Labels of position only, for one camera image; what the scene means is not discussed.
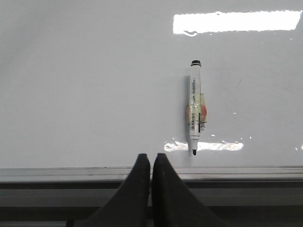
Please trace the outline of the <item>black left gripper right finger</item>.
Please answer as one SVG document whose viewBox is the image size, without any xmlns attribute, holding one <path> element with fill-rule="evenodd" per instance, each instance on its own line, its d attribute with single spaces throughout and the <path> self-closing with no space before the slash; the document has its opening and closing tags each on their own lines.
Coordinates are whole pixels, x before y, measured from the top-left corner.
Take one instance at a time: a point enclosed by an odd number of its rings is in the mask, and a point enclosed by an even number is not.
<svg viewBox="0 0 303 227">
<path fill-rule="evenodd" d="M 228 226 L 193 195 L 163 153 L 153 165 L 151 199 L 156 227 Z"/>
</svg>

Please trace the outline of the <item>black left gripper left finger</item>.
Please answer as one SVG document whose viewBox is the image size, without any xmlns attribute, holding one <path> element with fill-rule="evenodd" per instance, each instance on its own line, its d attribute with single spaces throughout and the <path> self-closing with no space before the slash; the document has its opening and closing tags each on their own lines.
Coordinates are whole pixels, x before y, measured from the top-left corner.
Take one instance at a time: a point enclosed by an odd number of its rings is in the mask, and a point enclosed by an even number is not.
<svg viewBox="0 0 303 227">
<path fill-rule="evenodd" d="M 150 162 L 139 154 L 128 177 L 114 196 L 81 227 L 145 227 L 150 187 Z"/>
</svg>

